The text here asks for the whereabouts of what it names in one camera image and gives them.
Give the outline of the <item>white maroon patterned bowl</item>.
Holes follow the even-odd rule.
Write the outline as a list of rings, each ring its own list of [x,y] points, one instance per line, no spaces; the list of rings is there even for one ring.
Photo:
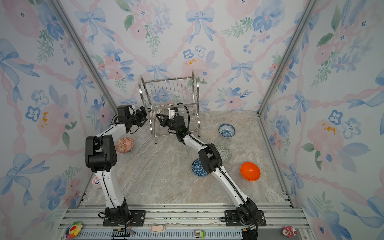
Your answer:
[[[154,113],[154,117],[156,117],[156,119],[158,121],[161,121],[164,119],[164,110],[161,109],[161,110],[156,110],[156,112]]]

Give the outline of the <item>dark blue patterned bowl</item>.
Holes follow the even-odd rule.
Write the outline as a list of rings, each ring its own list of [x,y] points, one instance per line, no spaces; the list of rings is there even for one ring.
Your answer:
[[[206,177],[209,173],[207,173],[204,168],[203,168],[203,165],[202,165],[202,162],[200,159],[196,159],[194,160],[194,162],[192,163],[192,172],[198,176],[198,177]]]

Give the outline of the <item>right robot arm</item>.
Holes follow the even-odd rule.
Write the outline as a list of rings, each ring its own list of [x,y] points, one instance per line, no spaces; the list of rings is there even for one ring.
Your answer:
[[[169,118],[167,115],[157,114],[162,127],[167,127],[176,135],[179,142],[191,147],[199,154],[204,171],[213,175],[232,199],[236,211],[239,214],[240,222],[246,227],[257,226],[257,205],[241,191],[237,184],[227,173],[220,153],[214,144],[207,144],[195,137],[188,129],[184,117],[176,115]]]

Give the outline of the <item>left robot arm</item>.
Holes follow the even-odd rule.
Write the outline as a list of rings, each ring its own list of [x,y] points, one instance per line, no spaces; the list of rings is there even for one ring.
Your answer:
[[[132,220],[126,198],[118,183],[115,141],[128,133],[133,126],[142,127],[146,121],[147,112],[144,107],[135,110],[131,105],[121,105],[118,107],[117,120],[107,130],[86,138],[85,163],[99,179],[106,203],[102,219],[113,226],[126,226]]]

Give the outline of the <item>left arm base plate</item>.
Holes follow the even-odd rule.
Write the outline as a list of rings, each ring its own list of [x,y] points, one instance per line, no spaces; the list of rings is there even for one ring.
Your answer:
[[[133,210],[130,213],[128,217],[123,217],[121,214],[106,217],[103,221],[103,227],[143,227],[147,212],[145,210]]]

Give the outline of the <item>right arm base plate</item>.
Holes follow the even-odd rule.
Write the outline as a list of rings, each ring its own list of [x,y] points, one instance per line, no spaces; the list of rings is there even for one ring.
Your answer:
[[[266,227],[266,217],[264,215],[264,212],[261,210],[258,210],[255,214],[256,222],[258,227]],[[250,227],[253,226],[254,220],[251,219],[251,222],[249,224],[245,224],[243,220],[241,220],[239,216],[239,212],[236,210],[227,210],[225,211],[225,215],[221,217],[221,222],[225,223],[227,227]]]

